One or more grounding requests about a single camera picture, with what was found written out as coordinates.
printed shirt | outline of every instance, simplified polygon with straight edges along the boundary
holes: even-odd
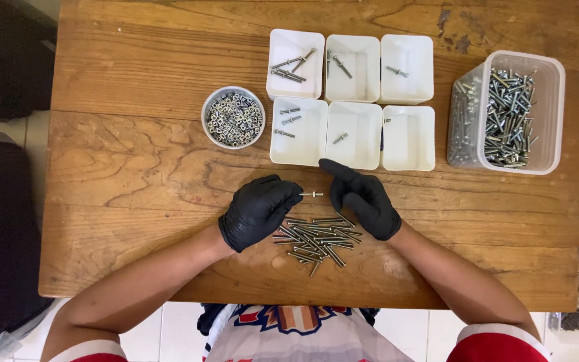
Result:
[[[412,359],[369,325],[357,308],[228,305],[213,323],[202,361],[412,362]],[[459,334],[447,362],[478,361],[548,362],[550,354],[542,343],[516,326],[469,325]],[[127,362],[127,359],[118,343],[94,340],[63,351],[51,362]]]

gloved hand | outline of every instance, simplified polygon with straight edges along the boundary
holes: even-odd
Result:
[[[282,223],[292,206],[303,200],[303,188],[278,175],[257,178],[242,186],[227,212],[218,218],[224,242],[236,252],[243,251],[268,235]]]
[[[341,211],[343,205],[351,208],[361,226],[377,240],[386,241],[399,231],[401,217],[376,176],[361,175],[328,159],[320,159],[318,165],[334,176],[329,196],[335,210]]]

wood grain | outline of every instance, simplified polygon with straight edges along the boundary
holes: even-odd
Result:
[[[272,164],[270,130],[230,151],[205,136],[209,93],[264,90],[269,31],[423,34],[435,46],[436,168],[378,169],[416,229],[493,272],[537,311],[576,305],[579,235],[579,1],[65,0],[50,124],[39,291],[73,296],[112,270],[197,232],[238,187],[278,173],[326,191],[318,168]],[[542,177],[451,168],[452,82],[492,51],[557,58],[567,70],[562,160]],[[331,215],[327,198],[292,214]],[[310,279],[269,240],[205,270],[174,297],[222,303],[443,308],[394,251],[367,239]]]

white square container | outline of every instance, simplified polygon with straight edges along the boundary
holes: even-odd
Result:
[[[374,103],[379,99],[381,47],[379,39],[366,36],[327,37],[327,50],[331,50],[329,76],[326,75],[324,99],[329,102],[350,101]],[[352,78],[339,68],[334,56],[343,63]],[[327,55],[324,66],[327,67]]]
[[[383,108],[381,166],[388,171],[435,168],[435,111],[431,107]]]
[[[319,33],[296,32],[295,30],[274,29],[269,33],[269,65],[267,73],[267,94],[272,101],[279,96],[317,99],[321,96],[323,81],[323,51],[325,37]],[[271,67],[288,59],[306,56],[316,48],[307,61],[296,70],[296,75],[306,78],[302,83],[271,73]],[[281,67],[292,71],[298,62]]]
[[[531,148],[528,165],[519,169],[491,165],[484,155],[488,85],[491,68],[512,69],[519,74],[536,70],[533,136],[539,136]],[[461,91],[458,83],[466,93]],[[564,114],[564,67],[559,61],[540,55],[498,50],[477,68],[455,81],[448,125],[448,163],[459,168],[486,168],[493,171],[546,175],[560,163],[562,117]]]
[[[395,74],[386,66],[404,71],[408,77]],[[384,35],[381,67],[381,94],[377,103],[419,104],[432,98],[435,84],[430,37]]]
[[[300,108],[301,111],[280,114],[281,110]],[[301,116],[294,122],[282,124],[290,117]],[[277,97],[272,116],[269,158],[276,164],[318,166],[318,160],[326,156],[327,103],[318,99]],[[294,135],[280,135],[281,129]]]
[[[327,120],[326,158],[350,168],[379,166],[383,112],[378,104],[332,102]],[[344,133],[347,137],[334,144]]]

bowl of square nuts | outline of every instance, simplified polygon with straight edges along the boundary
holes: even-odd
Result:
[[[262,135],[265,109],[261,100],[245,88],[222,87],[205,101],[202,123],[213,143],[240,149],[253,144]]]

